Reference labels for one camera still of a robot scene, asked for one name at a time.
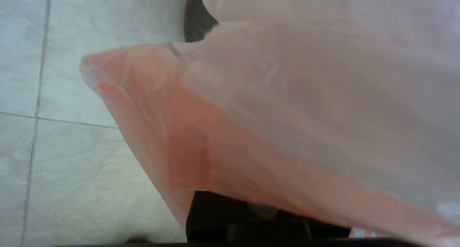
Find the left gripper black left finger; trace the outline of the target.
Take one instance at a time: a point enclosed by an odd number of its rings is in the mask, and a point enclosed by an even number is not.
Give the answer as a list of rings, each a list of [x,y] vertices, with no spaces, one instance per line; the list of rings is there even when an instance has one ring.
[[[249,221],[248,203],[209,191],[195,191],[187,216],[188,242],[227,242],[228,228]]]

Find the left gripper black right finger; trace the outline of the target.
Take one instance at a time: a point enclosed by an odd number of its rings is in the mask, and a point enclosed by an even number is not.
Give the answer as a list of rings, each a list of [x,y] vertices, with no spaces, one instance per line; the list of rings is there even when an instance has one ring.
[[[277,212],[281,222],[281,237],[278,242],[336,242],[347,240],[351,228],[306,218],[287,211]]]

